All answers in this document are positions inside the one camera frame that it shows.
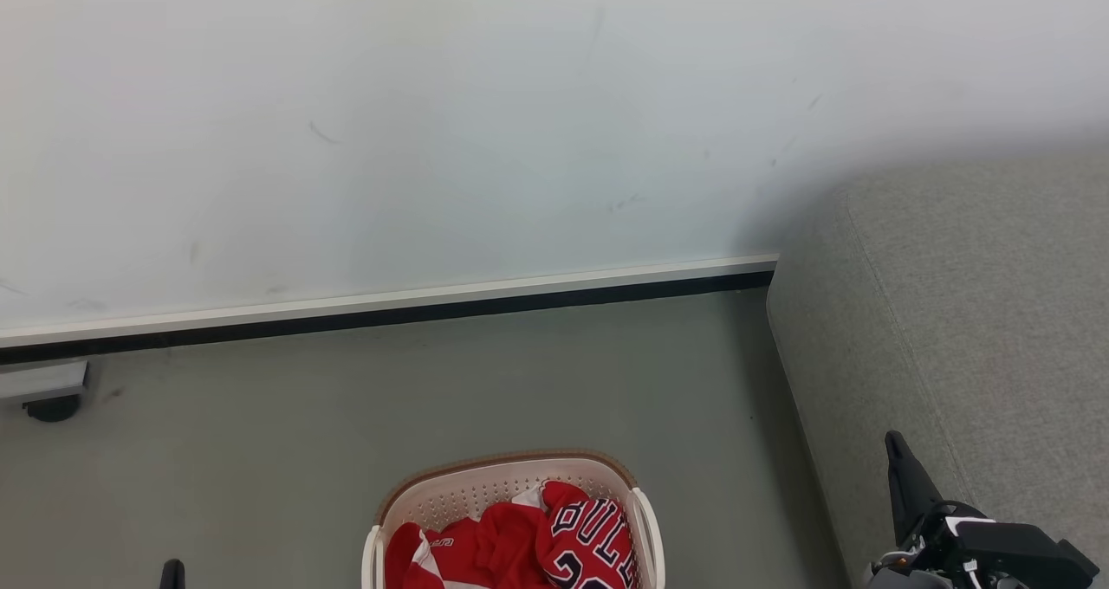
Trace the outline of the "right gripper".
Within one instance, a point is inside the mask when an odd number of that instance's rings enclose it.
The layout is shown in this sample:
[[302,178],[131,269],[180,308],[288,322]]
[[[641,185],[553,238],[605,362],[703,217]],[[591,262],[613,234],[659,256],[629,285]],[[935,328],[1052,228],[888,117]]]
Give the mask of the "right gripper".
[[865,568],[866,588],[987,588],[956,537],[963,522],[988,518],[965,502],[943,501],[901,431],[886,431],[884,444],[896,548]]

